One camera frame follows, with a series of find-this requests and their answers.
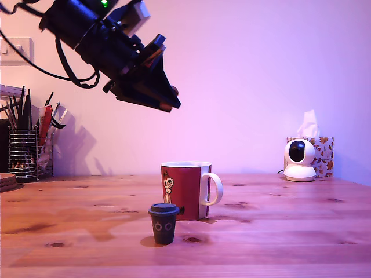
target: light switch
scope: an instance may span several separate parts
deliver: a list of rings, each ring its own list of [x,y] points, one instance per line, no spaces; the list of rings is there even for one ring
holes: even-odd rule
[[[9,38],[12,44],[28,59],[32,59],[32,39],[31,38]],[[22,57],[12,49],[3,38],[0,38],[0,65],[23,65],[27,64]]]

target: cup lid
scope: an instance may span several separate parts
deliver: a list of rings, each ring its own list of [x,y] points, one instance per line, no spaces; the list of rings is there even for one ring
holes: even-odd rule
[[[171,216],[179,213],[179,208],[175,204],[158,203],[153,204],[148,210],[151,215]]]

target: tissue box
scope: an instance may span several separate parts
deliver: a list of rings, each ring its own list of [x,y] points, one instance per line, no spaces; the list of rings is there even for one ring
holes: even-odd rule
[[[334,137],[287,137],[287,143],[294,139],[305,139],[312,143],[315,151],[313,168],[317,178],[332,177],[334,172]]]

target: wire mesh pen holder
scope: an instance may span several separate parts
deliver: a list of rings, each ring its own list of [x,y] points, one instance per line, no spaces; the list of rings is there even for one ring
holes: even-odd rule
[[[54,176],[53,145],[54,134],[38,137],[37,127],[32,130],[9,127],[9,172],[16,178],[37,181],[41,176]]]

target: mug handle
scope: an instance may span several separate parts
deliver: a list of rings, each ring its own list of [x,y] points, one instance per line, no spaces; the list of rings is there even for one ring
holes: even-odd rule
[[[223,196],[223,185],[221,184],[220,178],[214,173],[205,173],[202,175],[202,178],[203,177],[209,177],[214,181],[216,185],[216,197],[215,200],[212,202],[202,199],[200,200],[200,204],[204,206],[212,206],[213,204],[217,204],[218,202],[220,202],[221,197]]]

